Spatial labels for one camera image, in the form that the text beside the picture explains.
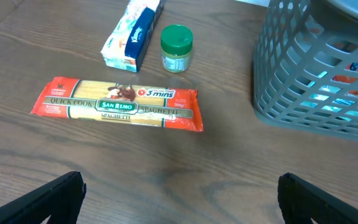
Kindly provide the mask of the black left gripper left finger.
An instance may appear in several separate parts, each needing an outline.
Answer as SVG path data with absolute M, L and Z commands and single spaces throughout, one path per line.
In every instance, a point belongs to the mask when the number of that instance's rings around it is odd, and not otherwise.
M 63 176 L 0 207 L 0 223 L 76 223 L 86 195 L 80 172 Z

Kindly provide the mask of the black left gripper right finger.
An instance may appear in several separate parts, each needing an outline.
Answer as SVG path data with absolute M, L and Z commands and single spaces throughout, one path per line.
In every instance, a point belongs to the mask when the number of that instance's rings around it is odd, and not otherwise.
M 292 173 L 279 177 L 278 204 L 286 224 L 358 224 L 358 209 Z

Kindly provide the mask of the light teal snack packet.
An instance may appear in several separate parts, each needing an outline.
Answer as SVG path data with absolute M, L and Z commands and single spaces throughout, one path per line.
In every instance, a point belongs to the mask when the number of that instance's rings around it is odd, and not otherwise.
M 320 91 L 325 91 L 325 92 L 328 92 L 328 93 L 338 93 L 339 91 L 341 91 L 341 88 L 336 87 L 336 86 L 332 86 L 332 85 L 321 85 L 319 90 Z M 318 100 L 318 101 L 326 101 L 326 100 L 329 99 L 329 96 L 328 95 L 318 94 L 318 93 L 313 93 L 313 94 L 311 94 L 309 96 L 309 99 Z M 330 112 L 338 113 L 341 110 L 343 110 L 344 106 L 352 106 L 354 103 L 355 103 L 355 101 L 352 101 L 352 100 L 347 100 L 347 99 L 343 99 L 343 98 L 335 98 L 331 102 L 331 104 L 333 104 L 333 106 L 324 105 L 324 106 L 321 107 L 321 109 L 326 110 L 326 111 L 330 111 Z M 300 103 L 300 105 L 310 107 L 310 108 L 315 108 L 315 107 L 317 107 L 318 103 L 315 103 L 315 102 L 312 102 L 312 101 L 303 101 L 303 102 Z M 349 116 L 358 117 L 358 110 L 346 111 L 344 113 L 344 116 L 339 116 L 337 119 L 350 122 L 352 119 Z

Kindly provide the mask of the grey plastic basket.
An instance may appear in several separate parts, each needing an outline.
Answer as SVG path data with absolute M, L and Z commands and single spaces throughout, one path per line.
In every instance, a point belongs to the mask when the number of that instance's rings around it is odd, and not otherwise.
M 346 70 L 358 62 L 358 1 L 273 0 L 268 5 L 254 52 L 254 111 L 267 123 L 358 140 L 358 117 L 337 119 L 358 110 L 358 72 Z M 357 78 L 354 83 L 334 81 L 336 75 Z M 320 91 L 321 85 L 341 88 Z M 326 101 L 309 99 L 313 93 Z M 322 110 L 335 98 L 355 101 L 338 113 Z M 317 107 L 301 106 L 303 101 Z

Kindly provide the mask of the Kleenex tissue multipack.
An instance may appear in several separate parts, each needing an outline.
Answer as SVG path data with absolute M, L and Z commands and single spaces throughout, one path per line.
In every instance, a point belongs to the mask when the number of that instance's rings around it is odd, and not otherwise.
M 138 72 L 165 0 L 130 0 L 101 54 L 109 67 Z

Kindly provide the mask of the green lid pesto jar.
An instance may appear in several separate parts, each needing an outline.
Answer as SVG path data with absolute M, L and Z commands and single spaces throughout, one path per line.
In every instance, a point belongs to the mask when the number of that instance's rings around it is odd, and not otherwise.
M 193 33 L 186 26 L 173 24 L 161 33 L 160 46 L 164 69 L 181 73 L 188 69 L 193 49 Z

